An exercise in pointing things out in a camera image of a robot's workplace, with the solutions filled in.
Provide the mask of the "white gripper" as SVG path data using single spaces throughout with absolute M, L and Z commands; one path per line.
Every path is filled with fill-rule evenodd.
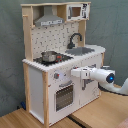
M 74 77 L 79 77 L 81 79 L 89 79 L 90 72 L 92 71 L 89 67 L 80 67 L 71 70 L 71 75 Z

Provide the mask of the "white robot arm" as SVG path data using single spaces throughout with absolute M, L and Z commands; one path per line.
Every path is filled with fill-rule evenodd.
M 85 66 L 71 70 L 71 75 L 81 80 L 96 80 L 107 91 L 128 96 L 128 78 L 121 88 L 114 86 L 115 71 Z

